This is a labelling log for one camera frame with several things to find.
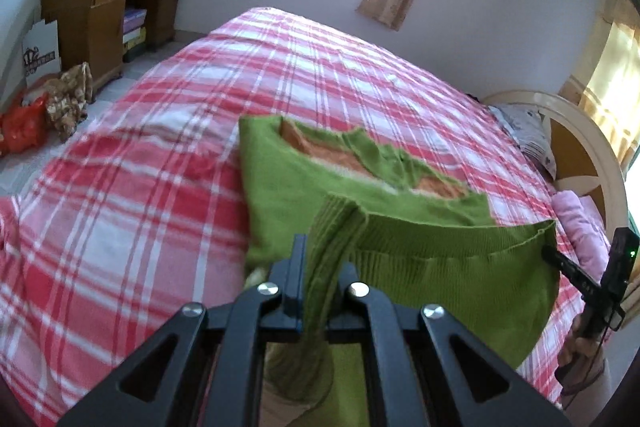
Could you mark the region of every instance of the silver screw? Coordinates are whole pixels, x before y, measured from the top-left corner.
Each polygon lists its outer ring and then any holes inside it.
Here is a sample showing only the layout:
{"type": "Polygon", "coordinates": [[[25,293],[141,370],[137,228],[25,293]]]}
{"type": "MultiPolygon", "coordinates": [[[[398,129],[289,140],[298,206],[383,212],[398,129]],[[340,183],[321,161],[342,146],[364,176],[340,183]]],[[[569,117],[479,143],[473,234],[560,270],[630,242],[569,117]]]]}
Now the silver screw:
{"type": "Polygon", "coordinates": [[[441,319],[444,317],[444,308],[438,304],[427,304],[422,308],[422,315],[428,319],[441,319]]]}
{"type": "Polygon", "coordinates": [[[278,285],[273,282],[263,282],[258,286],[258,292],[262,295],[276,295],[278,293],[278,285]]]}
{"type": "Polygon", "coordinates": [[[353,282],[349,285],[349,293],[354,297],[364,297],[369,293],[369,287],[364,282],[353,282]]]}
{"type": "Polygon", "coordinates": [[[189,304],[185,304],[182,307],[182,315],[186,317],[198,317],[204,313],[204,307],[202,304],[198,304],[197,302],[190,302],[189,304]]]}

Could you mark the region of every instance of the headboard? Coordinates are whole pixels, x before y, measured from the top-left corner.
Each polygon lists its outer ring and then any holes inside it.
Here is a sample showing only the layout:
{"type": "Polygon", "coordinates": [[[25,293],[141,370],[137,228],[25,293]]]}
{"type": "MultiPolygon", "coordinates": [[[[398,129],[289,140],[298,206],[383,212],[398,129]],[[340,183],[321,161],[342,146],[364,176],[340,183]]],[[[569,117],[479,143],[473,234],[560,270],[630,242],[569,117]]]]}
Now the headboard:
{"type": "Polygon", "coordinates": [[[617,227],[628,227],[625,180],[600,128],[577,106],[555,94],[513,90],[488,96],[482,103],[524,103],[534,106],[550,130],[558,164],[557,190],[593,198],[611,241],[617,227]]]}

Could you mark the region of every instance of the pink plaid bed sheet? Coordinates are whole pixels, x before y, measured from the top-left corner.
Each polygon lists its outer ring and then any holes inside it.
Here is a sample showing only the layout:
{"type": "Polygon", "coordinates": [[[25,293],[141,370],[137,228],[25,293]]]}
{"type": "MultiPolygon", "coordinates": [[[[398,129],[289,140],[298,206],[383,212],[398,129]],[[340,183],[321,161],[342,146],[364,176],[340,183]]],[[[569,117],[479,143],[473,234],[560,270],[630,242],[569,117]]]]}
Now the pink plaid bed sheet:
{"type": "MultiPolygon", "coordinates": [[[[487,193],[502,225],[555,217],[545,182],[482,105],[382,48],[253,9],[149,71],[24,200],[0,201],[0,373],[38,425],[53,425],[184,302],[220,305],[241,290],[245,113],[363,126],[487,193]]],[[[558,242],[575,258],[561,227],[558,242]]],[[[519,370],[552,401],[579,311],[562,278],[519,370]]]]}

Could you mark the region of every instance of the patterned pillow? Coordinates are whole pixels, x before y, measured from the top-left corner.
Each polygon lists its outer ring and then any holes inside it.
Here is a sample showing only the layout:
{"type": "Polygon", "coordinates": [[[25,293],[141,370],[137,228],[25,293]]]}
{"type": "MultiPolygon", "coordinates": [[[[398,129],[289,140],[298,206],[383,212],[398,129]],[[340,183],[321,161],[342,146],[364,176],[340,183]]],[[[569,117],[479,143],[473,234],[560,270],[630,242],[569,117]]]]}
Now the patterned pillow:
{"type": "Polygon", "coordinates": [[[532,106],[519,103],[501,103],[489,106],[506,133],[518,144],[542,175],[556,179],[556,159],[540,113],[532,106]]]}

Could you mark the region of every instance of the green garment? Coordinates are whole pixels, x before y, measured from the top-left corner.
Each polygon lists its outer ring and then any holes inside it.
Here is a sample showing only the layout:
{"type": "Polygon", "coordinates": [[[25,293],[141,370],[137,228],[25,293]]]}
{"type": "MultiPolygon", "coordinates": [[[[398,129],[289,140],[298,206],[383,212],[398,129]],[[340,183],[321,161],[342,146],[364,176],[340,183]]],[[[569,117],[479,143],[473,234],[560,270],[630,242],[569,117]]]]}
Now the green garment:
{"type": "Polygon", "coordinates": [[[346,260],[396,303],[443,305],[511,367],[520,365],[558,295],[559,274],[540,255],[543,245],[555,245],[555,223],[497,227],[484,194],[444,200],[408,190],[423,176],[460,182],[406,152],[378,146],[362,130],[334,134],[295,124],[308,139],[353,152],[396,190],[345,176],[290,147],[281,122],[242,118],[240,144],[248,267],[288,257],[293,235],[309,233],[303,338],[270,349],[266,367],[284,397],[316,404],[295,426],[369,424],[359,346],[322,339],[346,260]]]}

